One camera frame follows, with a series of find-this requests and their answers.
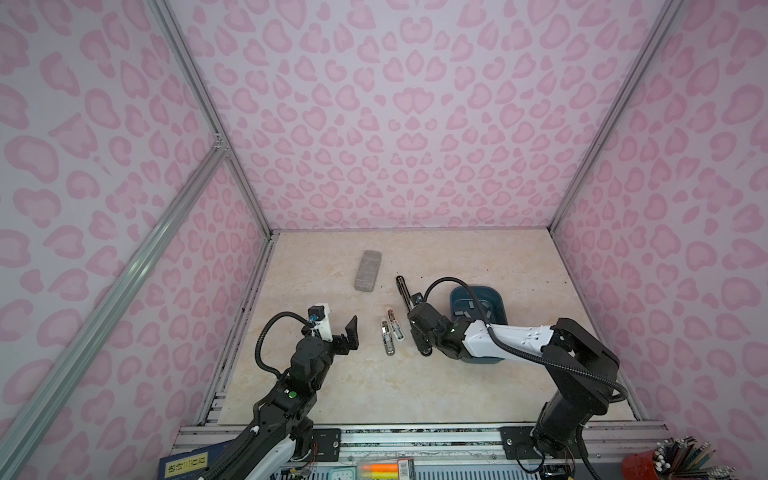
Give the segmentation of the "black stapler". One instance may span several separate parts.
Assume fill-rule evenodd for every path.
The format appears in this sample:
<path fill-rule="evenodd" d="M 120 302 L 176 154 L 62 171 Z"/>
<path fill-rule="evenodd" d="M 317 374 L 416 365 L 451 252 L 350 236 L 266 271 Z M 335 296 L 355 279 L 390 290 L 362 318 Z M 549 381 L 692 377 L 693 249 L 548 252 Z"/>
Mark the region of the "black stapler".
<path fill-rule="evenodd" d="M 424 357 L 428 357 L 432 354 L 433 350 L 428 340 L 422 335 L 422 333 L 415 326 L 415 323 L 410 319 L 410 314 L 415 304 L 412 301 L 412 295 L 408 290 L 405 278 L 402 275 L 398 275 L 396 277 L 396 284 L 406 307 L 407 319 L 409 321 L 410 331 L 414 343 L 419 353 Z"/>

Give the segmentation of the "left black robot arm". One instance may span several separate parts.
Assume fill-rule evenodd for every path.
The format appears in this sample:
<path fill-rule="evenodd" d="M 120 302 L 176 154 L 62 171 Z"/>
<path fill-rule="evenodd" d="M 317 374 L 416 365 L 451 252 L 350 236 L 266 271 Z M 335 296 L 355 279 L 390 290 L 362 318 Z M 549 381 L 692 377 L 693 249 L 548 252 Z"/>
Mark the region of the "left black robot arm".
<path fill-rule="evenodd" d="M 254 349 L 257 366 L 276 377 L 271 390 L 253 406 L 253 419 L 208 467 L 202 479 L 269 479 L 289 461 L 309 457 L 314 423 L 308 417 L 317 392 L 338 355 L 359 348 L 358 318 L 352 317 L 343 334 L 322 335 L 327 318 L 319 306 L 308 310 L 308 319 L 289 311 L 270 318 Z M 284 371 L 267 365 L 262 348 L 271 328 L 281 319 L 302 324 L 302 338 Z"/>

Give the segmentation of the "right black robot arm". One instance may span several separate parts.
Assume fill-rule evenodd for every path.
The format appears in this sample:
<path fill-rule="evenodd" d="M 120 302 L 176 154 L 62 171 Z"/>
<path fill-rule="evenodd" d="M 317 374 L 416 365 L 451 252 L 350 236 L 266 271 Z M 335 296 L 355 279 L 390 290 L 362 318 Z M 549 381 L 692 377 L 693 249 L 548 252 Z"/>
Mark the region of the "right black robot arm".
<path fill-rule="evenodd" d="M 620 361 L 589 331 L 570 318 L 550 326 L 494 324 L 477 308 L 454 320 L 422 302 L 408 313 L 421 343 L 454 360 L 521 360 L 546 369 L 557 391 L 542 408 L 530 444 L 557 457 L 577 441 L 594 416 L 627 399 L 618 382 Z"/>

